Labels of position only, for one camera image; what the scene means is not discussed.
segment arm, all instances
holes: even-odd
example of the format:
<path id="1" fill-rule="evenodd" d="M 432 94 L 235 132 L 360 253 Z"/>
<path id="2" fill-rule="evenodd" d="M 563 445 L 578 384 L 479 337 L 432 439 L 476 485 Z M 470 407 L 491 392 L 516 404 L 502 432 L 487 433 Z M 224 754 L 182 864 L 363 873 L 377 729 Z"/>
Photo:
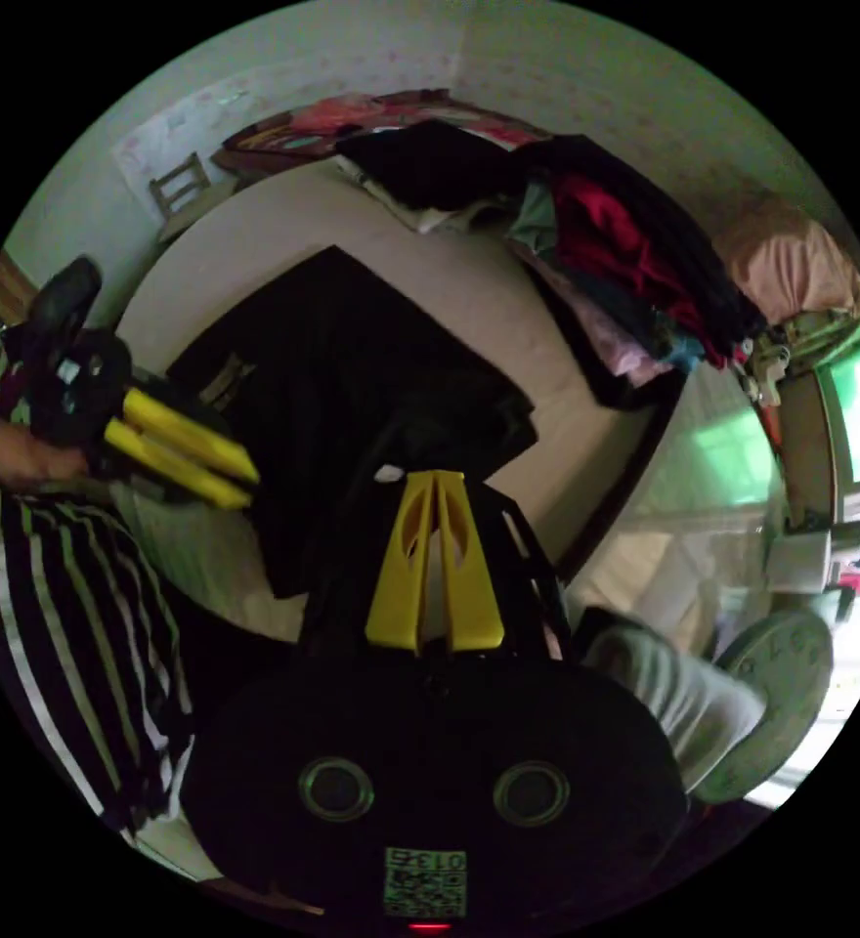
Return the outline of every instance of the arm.
<path id="1" fill-rule="evenodd" d="M 0 485 L 13 490 L 70 482 L 88 471 L 80 449 L 58 449 L 0 419 Z"/>

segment floor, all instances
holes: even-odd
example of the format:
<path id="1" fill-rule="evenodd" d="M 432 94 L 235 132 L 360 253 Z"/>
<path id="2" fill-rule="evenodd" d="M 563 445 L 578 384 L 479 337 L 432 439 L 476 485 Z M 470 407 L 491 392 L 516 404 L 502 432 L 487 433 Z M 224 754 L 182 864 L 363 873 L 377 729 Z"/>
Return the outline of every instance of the floor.
<path id="1" fill-rule="evenodd" d="M 587 605 L 646 621 L 684 651 L 719 652 L 769 612 L 764 562 L 785 521 L 782 476 L 729 371 L 700 366 L 619 519 L 573 579 Z"/>

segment white wall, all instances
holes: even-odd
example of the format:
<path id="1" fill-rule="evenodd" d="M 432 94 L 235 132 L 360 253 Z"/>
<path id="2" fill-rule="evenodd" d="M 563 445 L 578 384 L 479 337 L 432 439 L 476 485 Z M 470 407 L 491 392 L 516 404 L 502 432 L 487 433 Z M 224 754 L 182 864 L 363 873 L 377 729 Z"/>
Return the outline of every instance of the white wall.
<path id="1" fill-rule="evenodd" d="M 486 0 L 454 95 L 558 133 L 584 133 L 678 199 L 711 235 L 766 189 L 800 204 L 860 268 L 860 245 L 805 160 L 699 65 L 562 3 Z"/>
<path id="2" fill-rule="evenodd" d="M 148 179 L 203 160 L 262 116 L 328 94 L 447 87 L 549 130 L 582 132 L 682 201 L 711 233 L 764 189 L 860 247 L 801 156 L 742 98 L 656 40 L 546 0 L 315 0 L 203 43 L 132 89 L 63 156 L 7 251 L 43 283 L 101 263 L 114 321 L 154 257 Z M 218 171 L 210 164 L 209 171 Z"/>
<path id="3" fill-rule="evenodd" d="M 208 40 L 129 91 L 75 141 L 24 208 L 7 251 L 36 284 L 75 255 L 92 255 L 105 286 L 91 321 L 114 321 L 152 260 L 160 227 L 121 171 L 115 149 L 148 122 L 151 130 L 162 128 L 150 167 L 159 176 L 192 149 L 207 158 L 245 124 L 340 90 L 343 81 L 373 93 L 428 80 L 448 86 L 471 6 L 460 0 L 316 0 Z M 266 89 L 252 72 L 258 68 L 272 82 Z M 226 82 L 237 87 L 239 78 L 253 81 L 257 94 L 228 93 Z M 195 135 L 192 124 L 179 133 L 173 124 L 180 105 L 203 90 L 211 92 L 211 116 Z"/>

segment wooden furniture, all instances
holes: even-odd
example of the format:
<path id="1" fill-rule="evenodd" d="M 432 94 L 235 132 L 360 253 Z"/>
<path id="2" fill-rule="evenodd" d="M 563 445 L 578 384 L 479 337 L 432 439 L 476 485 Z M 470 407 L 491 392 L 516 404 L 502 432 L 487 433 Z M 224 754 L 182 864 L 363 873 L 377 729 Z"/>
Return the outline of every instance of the wooden furniture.
<path id="1" fill-rule="evenodd" d="M 178 187 L 172 185 L 186 175 L 192 176 L 188 182 Z M 184 162 L 165 176 L 150 180 L 150 194 L 160 214 L 166 219 L 166 224 L 157 238 L 158 242 L 168 244 L 179 237 L 187 228 L 224 202 L 235 191 L 236 185 L 237 179 L 226 179 L 213 186 L 205 174 L 198 153 L 191 153 Z"/>
<path id="2" fill-rule="evenodd" d="M 6 251 L 0 252 L 0 321 L 16 325 L 26 318 L 29 304 L 39 289 L 14 263 Z"/>

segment pillow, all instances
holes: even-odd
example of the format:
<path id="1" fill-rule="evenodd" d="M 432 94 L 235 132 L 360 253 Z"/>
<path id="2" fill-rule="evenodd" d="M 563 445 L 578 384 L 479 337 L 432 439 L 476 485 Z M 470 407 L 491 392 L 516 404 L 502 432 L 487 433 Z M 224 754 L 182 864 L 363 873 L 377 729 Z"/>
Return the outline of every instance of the pillow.
<path id="1" fill-rule="evenodd" d="M 771 197 L 713 242 L 736 285 L 770 325 L 802 312 L 860 317 L 860 273 L 808 215 Z"/>

